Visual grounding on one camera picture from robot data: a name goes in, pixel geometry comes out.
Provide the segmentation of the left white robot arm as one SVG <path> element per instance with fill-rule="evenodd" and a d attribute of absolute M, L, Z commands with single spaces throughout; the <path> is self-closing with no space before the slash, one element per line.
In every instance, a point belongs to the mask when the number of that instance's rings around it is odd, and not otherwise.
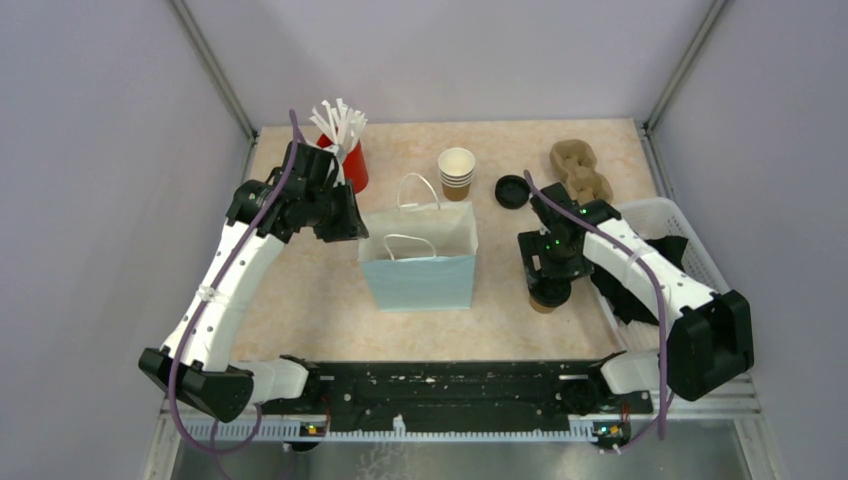
<path fill-rule="evenodd" d="M 167 395 L 221 422 L 246 407 L 283 400 L 297 413 L 319 404 L 314 369 L 282 356 L 234 362 L 231 348 L 267 270 L 291 237 L 304 228 L 325 243 L 368 235 L 345 152 L 299 141 L 264 180 L 247 180 L 234 192 L 211 264 L 173 332 L 147 348 L 139 368 Z"/>

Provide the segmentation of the light blue paper bag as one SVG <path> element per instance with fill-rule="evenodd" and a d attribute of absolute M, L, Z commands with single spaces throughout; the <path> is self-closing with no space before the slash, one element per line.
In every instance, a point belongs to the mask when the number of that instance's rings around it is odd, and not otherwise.
<path fill-rule="evenodd" d="M 358 263 L 381 312 L 467 310 L 479 239 L 470 202 L 443 202 L 418 173 L 399 182 L 396 205 L 362 215 L 369 235 Z"/>

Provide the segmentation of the black plastic cup lid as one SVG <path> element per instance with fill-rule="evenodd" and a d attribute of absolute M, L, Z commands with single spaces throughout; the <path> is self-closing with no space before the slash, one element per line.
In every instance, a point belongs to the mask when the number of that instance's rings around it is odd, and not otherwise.
<path fill-rule="evenodd" d="M 572 293 L 571 282 L 562 279 L 539 279 L 533 285 L 528 287 L 529 299 L 533 298 L 537 302 L 558 308 L 566 303 Z"/>

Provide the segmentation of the brown paper coffee cup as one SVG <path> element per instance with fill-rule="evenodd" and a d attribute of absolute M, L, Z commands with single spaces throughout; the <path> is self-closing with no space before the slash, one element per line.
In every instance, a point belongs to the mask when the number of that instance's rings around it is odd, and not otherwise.
<path fill-rule="evenodd" d="M 537 302 L 537 301 L 536 301 L 535 299 L 533 299 L 533 298 L 530 298 L 530 299 L 528 300 L 528 303 L 529 303 L 529 305 L 531 306 L 531 308 L 532 308 L 534 311 L 536 311 L 536 312 L 538 312 L 538 313 L 540 313 L 540 314 L 550 314 L 550 313 L 552 313 L 552 312 L 555 310 L 555 307 L 545 306 L 545 305 L 543 305 L 543 304 L 541 304 L 541 303 Z"/>

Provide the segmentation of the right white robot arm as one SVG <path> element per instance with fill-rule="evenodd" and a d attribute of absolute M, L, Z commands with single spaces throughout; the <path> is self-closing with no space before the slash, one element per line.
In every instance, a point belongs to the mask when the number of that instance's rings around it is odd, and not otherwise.
<path fill-rule="evenodd" d="M 695 401 L 753 367 L 751 309 L 742 294 L 687 275 L 604 200 L 579 205 L 559 183 L 529 190 L 541 226 L 517 240 L 531 305 L 550 312 L 570 298 L 574 281 L 606 272 L 660 328 L 656 351 L 601 364 L 586 385 L 594 409 L 612 412 L 627 393 L 651 387 Z"/>

